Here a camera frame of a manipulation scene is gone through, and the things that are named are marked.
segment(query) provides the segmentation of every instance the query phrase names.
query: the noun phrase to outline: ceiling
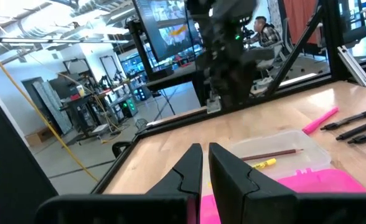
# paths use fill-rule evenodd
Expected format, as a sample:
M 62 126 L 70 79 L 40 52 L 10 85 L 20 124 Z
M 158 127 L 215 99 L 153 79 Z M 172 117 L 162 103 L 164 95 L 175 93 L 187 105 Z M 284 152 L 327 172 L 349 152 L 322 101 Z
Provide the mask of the ceiling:
M 36 7 L 46 3 L 43 0 L 0 0 L 0 23 L 9 25 L 35 12 Z
M 78 8 L 70 7 L 70 0 L 0 0 L 0 37 L 102 40 L 108 38 L 107 34 L 120 34 L 118 39 L 124 39 L 123 21 L 135 13 L 131 0 L 74 1 L 78 2 Z M 28 51 L 44 49 L 25 43 L 12 46 Z M 10 55 L 12 50 L 10 45 L 0 43 L 3 57 Z

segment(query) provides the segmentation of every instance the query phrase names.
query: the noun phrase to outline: office chair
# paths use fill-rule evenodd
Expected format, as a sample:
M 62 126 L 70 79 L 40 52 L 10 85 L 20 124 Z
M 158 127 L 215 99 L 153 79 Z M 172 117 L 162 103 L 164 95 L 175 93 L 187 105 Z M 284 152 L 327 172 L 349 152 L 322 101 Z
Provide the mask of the office chair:
M 363 13 L 366 14 L 366 8 L 362 9 L 357 14 L 361 15 Z M 347 27 L 347 24 L 350 24 L 350 26 L 352 25 L 350 17 L 351 17 L 351 15 L 348 14 L 348 13 L 341 15 L 341 24 L 344 26 L 343 27 L 344 44 L 348 49 L 353 48 L 358 43 L 360 43 L 360 41 L 363 38 L 366 38 L 366 26 L 360 26 L 360 27 L 357 27 L 357 28 L 354 28 L 354 29 L 351 29 L 351 27 Z M 326 49 L 327 45 L 326 45 L 326 38 L 325 37 L 321 38 L 319 46 L 322 47 L 322 50 Z M 362 60 L 362 59 L 365 59 L 366 56 L 355 56 L 354 58 L 356 60 Z

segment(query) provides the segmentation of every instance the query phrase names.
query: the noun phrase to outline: desk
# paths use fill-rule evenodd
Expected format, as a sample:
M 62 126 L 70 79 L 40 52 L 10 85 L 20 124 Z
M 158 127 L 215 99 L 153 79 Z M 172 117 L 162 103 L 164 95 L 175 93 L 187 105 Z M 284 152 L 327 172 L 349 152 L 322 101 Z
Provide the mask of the desk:
M 186 67 L 180 67 L 174 71 L 172 75 L 156 81 L 148 82 L 146 85 L 151 91 L 162 90 L 171 86 L 186 83 L 192 80 L 192 74 L 195 72 L 195 63 L 191 63 Z
M 207 104 L 207 93 L 206 90 L 204 91 L 204 81 L 205 77 L 202 73 L 197 75 L 195 62 L 192 62 L 186 67 L 176 69 L 172 75 L 156 81 L 148 82 L 145 86 L 150 91 L 158 91 L 183 83 L 192 82 L 200 105 L 205 106 Z
M 365 111 L 366 88 L 335 82 L 144 138 L 104 193 L 145 193 L 167 174 L 192 143 L 199 142 L 204 152 L 208 151 L 210 142 L 229 149 L 243 139 L 268 136 L 284 129 L 301 129 L 333 106 L 338 106 L 340 112 L 329 121 Z M 335 131 L 316 131 L 311 137 L 329 152 L 332 166 L 348 172 L 366 187 L 366 144 L 349 146 L 335 140 L 339 134 L 365 122 L 366 119 Z
M 76 100 L 64 102 L 65 105 L 59 109 L 60 111 L 69 110 L 72 119 L 74 119 L 77 122 L 77 125 L 79 125 L 79 128 L 83 132 L 82 134 L 78 134 L 71 141 L 69 141 L 67 143 L 68 146 L 75 144 L 77 141 L 79 142 L 81 140 L 97 137 L 96 134 L 90 133 L 92 127 L 89 127 L 89 125 L 87 124 L 87 121 L 85 119 L 85 116 L 83 114 L 81 114 L 80 110 L 78 109 L 81 106 L 86 105 L 87 106 L 86 108 L 87 108 L 90 116 L 93 118 L 95 124 L 97 126 L 101 125 L 96 112 L 93 110 L 93 108 L 90 104 L 91 97 L 92 97 L 92 94 L 87 94 Z

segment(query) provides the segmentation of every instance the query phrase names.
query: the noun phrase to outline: pencil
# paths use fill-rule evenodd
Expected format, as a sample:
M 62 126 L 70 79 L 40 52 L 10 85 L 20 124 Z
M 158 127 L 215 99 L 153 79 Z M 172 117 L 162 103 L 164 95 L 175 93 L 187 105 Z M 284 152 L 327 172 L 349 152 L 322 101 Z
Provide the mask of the pencil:
M 243 161 L 249 161 L 249 160 L 253 160 L 253 159 L 262 159 L 262 158 L 267 158 L 267 157 L 274 157 L 274 156 L 282 156 L 282 155 L 287 155 L 287 154 L 294 154 L 297 152 L 301 152 L 303 151 L 303 149 L 289 149 L 289 150 L 284 150 L 284 151 L 279 151 L 279 152 L 271 152 L 271 153 L 266 153 L 266 154 L 261 154 L 261 155 L 255 155 L 255 156 L 247 156 L 247 157 L 243 157 L 241 158 Z

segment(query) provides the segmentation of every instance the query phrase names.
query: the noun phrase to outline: cardboard box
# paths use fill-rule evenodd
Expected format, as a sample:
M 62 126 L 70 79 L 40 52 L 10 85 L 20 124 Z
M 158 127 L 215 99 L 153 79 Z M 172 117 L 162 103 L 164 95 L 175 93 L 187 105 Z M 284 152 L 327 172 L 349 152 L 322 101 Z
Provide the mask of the cardboard box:
M 48 127 L 42 128 L 32 134 L 26 136 L 26 140 L 28 145 L 31 147 L 38 146 L 42 144 L 44 141 L 50 139 L 53 136 L 53 133 Z

